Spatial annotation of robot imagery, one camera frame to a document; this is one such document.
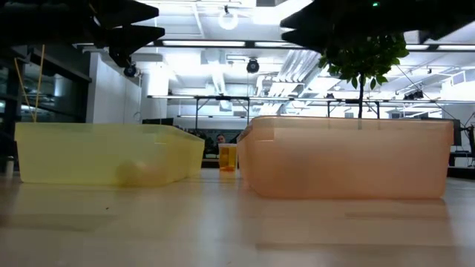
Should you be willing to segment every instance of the small plant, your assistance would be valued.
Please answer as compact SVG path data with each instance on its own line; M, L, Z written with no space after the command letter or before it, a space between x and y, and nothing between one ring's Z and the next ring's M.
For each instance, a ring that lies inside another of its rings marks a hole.
M351 82L355 89L359 84L358 118L363 112L363 92L367 79L370 88L387 82L384 75L392 65L399 65L399 58L409 55L402 33L367 37L355 40L346 47L329 46L320 58L318 66L329 65L332 76Z

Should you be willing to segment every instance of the plant stem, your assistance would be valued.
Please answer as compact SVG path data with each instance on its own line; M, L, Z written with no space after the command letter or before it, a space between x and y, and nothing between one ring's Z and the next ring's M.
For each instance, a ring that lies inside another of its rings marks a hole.
M364 73L359 74L359 98L358 98L358 104L359 104L359 111L358 111L358 119L361 119L363 117L363 92L364 92Z

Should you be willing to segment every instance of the plastic cup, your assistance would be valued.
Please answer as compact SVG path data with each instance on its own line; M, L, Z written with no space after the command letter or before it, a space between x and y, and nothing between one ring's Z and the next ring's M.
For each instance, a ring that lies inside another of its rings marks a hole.
M219 144L220 171L235 171L238 162L236 144Z

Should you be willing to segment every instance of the table surface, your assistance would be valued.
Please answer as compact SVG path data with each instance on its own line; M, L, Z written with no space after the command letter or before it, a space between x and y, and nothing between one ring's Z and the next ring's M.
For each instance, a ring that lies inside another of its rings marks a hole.
M443 200L270 200L236 175L0 187L0 266L475 266L475 183Z

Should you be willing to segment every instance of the yellow plastic bin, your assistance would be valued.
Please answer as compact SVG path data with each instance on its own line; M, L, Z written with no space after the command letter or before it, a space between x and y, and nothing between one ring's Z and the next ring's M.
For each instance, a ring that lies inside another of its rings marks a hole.
M23 182L159 186L200 175L204 141L165 125L17 123Z
M265 197L436 199L452 142L452 122L264 116L237 152L243 178Z

